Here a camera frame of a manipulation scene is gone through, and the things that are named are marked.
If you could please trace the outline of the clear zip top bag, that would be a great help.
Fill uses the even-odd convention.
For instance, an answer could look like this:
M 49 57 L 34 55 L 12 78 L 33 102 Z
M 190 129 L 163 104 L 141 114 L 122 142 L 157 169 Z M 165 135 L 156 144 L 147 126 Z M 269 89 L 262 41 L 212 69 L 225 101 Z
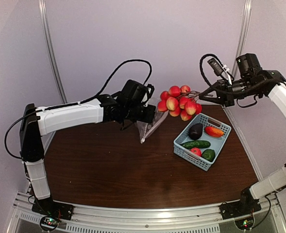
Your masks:
M 143 144 L 148 137 L 150 137 L 156 129 L 162 124 L 162 122 L 167 118 L 168 112 L 159 112 L 157 105 L 161 101 L 160 98 L 151 98 L 149 100 L 150 105 L 156 106 L 156 111 L 154 118 L 151 123 L 144 123 L 141 121 L 137 121 L 135 123 L 135 126 L 138 129 L 139 133 L 139 141 L 141 144 Z

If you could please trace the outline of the red peach bunch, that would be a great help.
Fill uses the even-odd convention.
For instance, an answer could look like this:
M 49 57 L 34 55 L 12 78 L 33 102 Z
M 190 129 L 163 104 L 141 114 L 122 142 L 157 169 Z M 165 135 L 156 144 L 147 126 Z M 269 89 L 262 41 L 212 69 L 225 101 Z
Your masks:
M 168 112 L 172 117 L 180 117 L 182 121 L 189 121 L 202 112 L 198 99 L 199 92 L 191 90 L 188 85 L 174 85 L 160 94 L 157 110 L 161 113 Z

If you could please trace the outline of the dark purple eggplant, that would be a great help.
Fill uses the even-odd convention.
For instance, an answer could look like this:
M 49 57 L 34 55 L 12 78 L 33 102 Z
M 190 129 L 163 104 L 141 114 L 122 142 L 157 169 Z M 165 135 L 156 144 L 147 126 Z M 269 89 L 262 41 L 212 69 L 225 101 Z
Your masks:
M 192 140 L 198 140 L 203 133 L 203 125 L 201 123 L 197 123 L 192 125 L 188 130 L 188 137 Z

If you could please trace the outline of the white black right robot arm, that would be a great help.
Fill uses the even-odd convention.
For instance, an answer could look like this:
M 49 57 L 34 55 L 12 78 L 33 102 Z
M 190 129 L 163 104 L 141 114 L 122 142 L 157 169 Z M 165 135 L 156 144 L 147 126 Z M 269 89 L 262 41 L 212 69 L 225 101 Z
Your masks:
M 262 110 L 262 116 L 248 116 L 248 124 L 254 130 L 253 138 L 256 144 L 265 142 L 263 152 L 270 154 L 276 142 L 270 142 L 273 134 L 277 139 L 286 136 L 286 79 L 277 70 L 263 70 L 253 53 L 237 57 L 237 66 L 241 78 L 235 80 L 227 66 L 211 53 L 205 54 L 199 61 L 200 73 L 208 88 L 199 94 L 199 99 L 222 106 L 230 121 L 234 120 L 229 107 L 239 100 L 252 96 L 254 99 L 267 97 L 280 111 L 277 116 L 267 110 Z M 240 214 L 247 214 L 259 199 L 271 194 L 279 194 L 286 189 L 286 163 L 266 177 L 262 176 L 257 164 L 257 157 L 249 150 L 246 139 L 242 145 L 251 161 L 259 181 L 246 188 L 241 193 L 241 200 L 236 204 Z

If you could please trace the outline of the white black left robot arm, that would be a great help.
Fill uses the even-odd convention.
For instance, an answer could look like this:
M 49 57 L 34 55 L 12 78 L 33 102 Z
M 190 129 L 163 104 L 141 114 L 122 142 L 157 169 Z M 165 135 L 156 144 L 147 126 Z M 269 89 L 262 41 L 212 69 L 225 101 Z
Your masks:
M 38 207 L 46 215 L 57 212 L 52 201 L 44 167 L 44 148 L 41 137 L 58 130 L 89 123 L 129 120 L 152 123 L 156 107 L 148 103 L 154 87 L 128 80 L 115 94 L 97 95 L 83 100 L 50 107 L 26 106 L 20 127 L 21 158 L 31 181 Z

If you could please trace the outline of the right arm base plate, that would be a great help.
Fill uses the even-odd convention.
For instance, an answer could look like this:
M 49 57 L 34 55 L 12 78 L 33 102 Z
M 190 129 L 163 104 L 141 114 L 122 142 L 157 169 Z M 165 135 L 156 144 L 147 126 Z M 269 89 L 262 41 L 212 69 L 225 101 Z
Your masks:
M 234 202 L 223 202 L 219 206 L 222 219 L 231 219 L 240 216 L 250 215 L 261 210 L 261 205 L 257 202 L 250 205 L 243 204 L 240 200 Z

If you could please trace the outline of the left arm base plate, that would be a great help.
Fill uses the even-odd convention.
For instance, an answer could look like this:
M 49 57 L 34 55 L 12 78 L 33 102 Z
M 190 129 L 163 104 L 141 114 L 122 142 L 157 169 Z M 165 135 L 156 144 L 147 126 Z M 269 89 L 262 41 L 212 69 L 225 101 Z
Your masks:
M 51 199 L 36 200 L 32 211 L 56 219 L 71 220 L 74 206 L 53 201 Z

